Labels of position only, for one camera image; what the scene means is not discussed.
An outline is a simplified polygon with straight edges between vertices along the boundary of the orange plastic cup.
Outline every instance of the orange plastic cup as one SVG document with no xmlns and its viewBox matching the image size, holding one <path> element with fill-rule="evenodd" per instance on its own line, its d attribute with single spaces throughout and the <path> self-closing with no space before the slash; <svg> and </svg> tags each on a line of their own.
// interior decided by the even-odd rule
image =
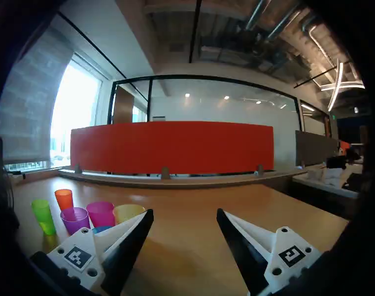
<svg viewBox="0 0 375 296">
<path fill-rule="evenodd" d="M 73 208 L 72 191 L 69 189 L 59 189 L 55 191 L 57 203 L 60 210 Z"/>
</svg>

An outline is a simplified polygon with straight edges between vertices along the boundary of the green plastic cup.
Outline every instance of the green plastic cup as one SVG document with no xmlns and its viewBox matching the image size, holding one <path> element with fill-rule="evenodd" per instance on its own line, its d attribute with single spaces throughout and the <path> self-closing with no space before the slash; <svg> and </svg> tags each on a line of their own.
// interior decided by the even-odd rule
<svg viewBox="0 0 375 296">
<path fill-rule="evenodd" d="M 49 202 L 45 199 L 36 199 L 31 203 L 36 220 L 46 235 L 56 233 L 52 214 L 50 213 Z"/>
</svg>

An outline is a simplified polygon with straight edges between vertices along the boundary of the desk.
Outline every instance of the desk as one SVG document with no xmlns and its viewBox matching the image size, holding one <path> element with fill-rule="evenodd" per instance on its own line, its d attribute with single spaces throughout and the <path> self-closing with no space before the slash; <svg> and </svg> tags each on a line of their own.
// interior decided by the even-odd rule
<svg viewBox="0 0 375 296">
<path fill-rule="evenodd" d="M 327 191 L 327 192 L 330 192 L 330 193 L 334 193 L 336 195 L 340 195 L 340 196 L 343 196 L 343 197 L 356 199 L 357 196 L 358 196 L 358 192 L 343 189 L 342 186 L 347 181 L 347 179 L 349 178 L 349 176 L 352 173 L 361 174 L 362 169 L 363 169 L 363 166 L 359 165 L 359 164 L 357 164 L 357 165 L 347 165 L 346 169 L 341 174 L 339 186 L 325 184 L 324 182 L 318 181 L 318 180 L 310 180 L 310 179 L 308 179 L 307 173 L 297 175 L 297 176 L 293 176 L 293 182 L 301 183 L 301 184 L 304 184 L 306 186 L 311 186 L 311 187 L 314 187 L 314 188 L 317 188 L 317 189 L 320 189 L 320 190 L 324 190 L 324 191 Z"/>
<path fill-rule="evenodd" d="M 246 295 L 246 285 L 216 221 L 219 207 L 270 231 L 289 226 L 322 252 L 333 246 L 347 224 L 264 185 L 153 190 L 53 177 L 14 189 L 15 211 L 21 223 L 18 241 L 28 256 L 39 250 L 48 252 L 58 244 L 57 239 L 44 239 L 31 211 L 32 200 L 48 199 L 58 240 L 68 236 L 54 197 L 54 191 L 61 188 L 73 191 L 78 207 L 107 200 L 154 210 L 152 228 L 123 296 Z"/>
</svg>

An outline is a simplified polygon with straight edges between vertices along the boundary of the recessed light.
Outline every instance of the recessed light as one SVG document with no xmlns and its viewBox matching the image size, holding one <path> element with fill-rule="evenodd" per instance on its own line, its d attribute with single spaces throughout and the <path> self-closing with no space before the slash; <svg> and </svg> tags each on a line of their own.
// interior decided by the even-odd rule
<svg viewBox="0 0 375 296">
<path fill-rule="evenodd" d="M 308 110 L 310 110 L 310 111 L 314 111 L 313 108 L 311 108 L 311 107 L 309 107 L 309 106 L 307 106 L 307 105 L 305 105 L 305 104 L 301 104 L 301 107 L 304 107 L 305 109 L 308 109 Z"/>
</svg>

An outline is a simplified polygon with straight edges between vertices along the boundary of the yellow plastic cup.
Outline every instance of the yellow plastic cup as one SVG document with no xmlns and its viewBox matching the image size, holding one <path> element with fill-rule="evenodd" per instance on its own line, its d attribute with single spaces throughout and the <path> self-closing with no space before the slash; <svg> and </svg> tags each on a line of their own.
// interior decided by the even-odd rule
<svg viewBox="0 0 375 296">
<path fill-rule="evenodd" d="M 113 209 L 113 214 L 115 215 L 116 224 L 120 224 L 145 211 L 146 209 L 140 205 L 121 205 Z"/>
</svg>

